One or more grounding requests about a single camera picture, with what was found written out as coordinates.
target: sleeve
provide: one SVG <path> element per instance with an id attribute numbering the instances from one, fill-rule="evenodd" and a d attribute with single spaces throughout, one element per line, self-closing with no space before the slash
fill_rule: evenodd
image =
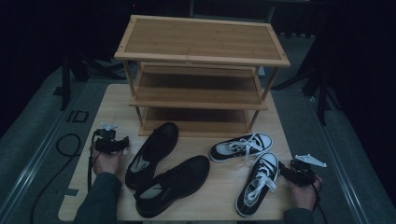
<path id="1" fill-rule="evenodd" d="M 99 174 L 73 223 L 117 223 L 117 202 L 122 183 L 110 173 Z"/>
<path id="2" fill-rule="evenodd" d="M 304 208 L 293 208 L 283 214 L 285 224 L 315 224 L 314 215 Z"/>

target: wooden shoe rack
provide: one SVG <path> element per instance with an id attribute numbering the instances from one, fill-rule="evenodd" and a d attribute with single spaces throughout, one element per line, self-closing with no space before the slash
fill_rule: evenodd
<path id="1" fill-rule="evenodd" d="M 180 136 L 251 132 L 281 67 L 290 66 L 268 23 L 133 15 L 115 58 L 123 60 L 130 106 L 149 135 L 173 121 Z M 137 61 L 133 80 L 129 61 Z M 262 89 L 259 66 L 274 67 Z"/>

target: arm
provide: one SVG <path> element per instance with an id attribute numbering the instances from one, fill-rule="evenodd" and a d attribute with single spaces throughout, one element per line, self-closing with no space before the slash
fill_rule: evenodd
<path id="1" fill-rule="evenodd" d="M 321 178 L 317 176 L 314 185 L 318 189 Z M 317 202 L 317 193 L 312 186 L 299 187 L 288 180 L 291 196 L 296 208 L 287 210 L 284 215 L 285 224 L 314 224 L 313 210 Z"/>
<path id="2" fill-rule="evenodd" d="M 116 176 L 122 151 L 108 156 L 94 150 L 93 171 L 97 177 L 73 223 L 117 223 L 117 202 L 122 183 Z"/>

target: motion capture controller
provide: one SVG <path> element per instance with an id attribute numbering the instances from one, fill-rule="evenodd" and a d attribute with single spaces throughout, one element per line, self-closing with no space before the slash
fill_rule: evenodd
<path id="1" fill-rule="evenodd" d="M 101 123 L 103 129 L 98 129 L 95 131 L 96 135 L 101 136 L 102 138 L 98 138 L 95 141 L 95 148 L 100 152 L 104 152 L 108 155 L 114 154 L 120 150 L 125 149 L 129 146 L 129 137 L 126 136 L 120 141 L 116 141 L 116 131 L 117 124 L 104 124 Z"/>
<path id="2" fill-rule="evenodd" d="M 327 164 L 318 161 L 310 154 L 305 156 L 295 156 L 295 160 L 290 161 L 291 169 L 287 168 L 285 164 L 279 162 L 280 174 L 292 183 L 303 187 L 315 183 L 315 173 L 311 169 L 311 164 L 327 167 Z"/>

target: black and white sneaker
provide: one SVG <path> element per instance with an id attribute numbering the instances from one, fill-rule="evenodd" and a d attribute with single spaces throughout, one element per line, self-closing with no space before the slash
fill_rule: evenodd
<path id="1" fill-rule="evenodd" d="M 130 189 L 139 189 L 148 183 L 154 177 L 157 164 L 175 148 L 177 139 L 175 123 L 166 122 L 155 129 L 128 165 L 125 185 Z"/>
<path id="2" fill-rule="evenodd" d="M 209 152 L 209 158 L 215 162 L 224 162 L 234 157 L 261 155 L 268 152 L 273 144 L 271 137 L 264 133 L 250 133 L 225 142 L 215 144 Z"/>
<path id="3" fill-rule="evenodd" d="M 278 170 L 278 160 L 272 153 L 264 153 L 254 161 L 247 183 L 235 201 L 239 216 L 251 217 L 259 209 L 268 189 L 274 192 Z"/>
<path id="4" fill-rule="evenodd" d="M 206 181 L 210 162 L 195 156 L 155 176 L 135 194 L 136 210 L 142 217 L 156 217 L 174 201 L 196 192 Z"/>

